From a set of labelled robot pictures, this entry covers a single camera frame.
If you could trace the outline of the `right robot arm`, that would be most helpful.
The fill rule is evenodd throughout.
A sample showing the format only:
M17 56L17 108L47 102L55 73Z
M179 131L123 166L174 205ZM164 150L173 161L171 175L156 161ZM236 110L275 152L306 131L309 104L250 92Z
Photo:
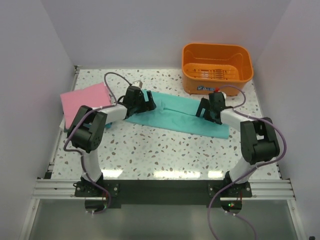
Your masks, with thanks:
M280 154L272 120L248 116L227 106L223 92L202 98L196 116L218 125L226 124L240 133L241 158L223 179L222 189L227 196L235 196L241 190L240 184L246 183L260 165Z

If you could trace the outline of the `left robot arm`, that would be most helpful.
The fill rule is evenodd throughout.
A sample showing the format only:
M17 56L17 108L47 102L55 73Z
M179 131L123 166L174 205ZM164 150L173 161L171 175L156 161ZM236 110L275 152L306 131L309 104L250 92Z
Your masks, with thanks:
M134 114L153 111L157 105L152 92L138 86L129 86L125 95L108 106L89 107L82 105L67 132L63 147L66 152L80 155L81 181L87 183L86 191L99 196L104 190L103 173L98 160L98 147L102 142L106 124L122 121Z

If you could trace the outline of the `mint green t-shirt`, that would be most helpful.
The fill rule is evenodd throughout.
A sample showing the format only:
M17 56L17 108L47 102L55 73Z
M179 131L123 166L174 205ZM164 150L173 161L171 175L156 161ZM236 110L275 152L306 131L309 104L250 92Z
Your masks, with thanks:
M199 100L154 91L151 94L156 108L136 113L130 116L127 122L205 137L229 137L228 125L220 125L196 116Z

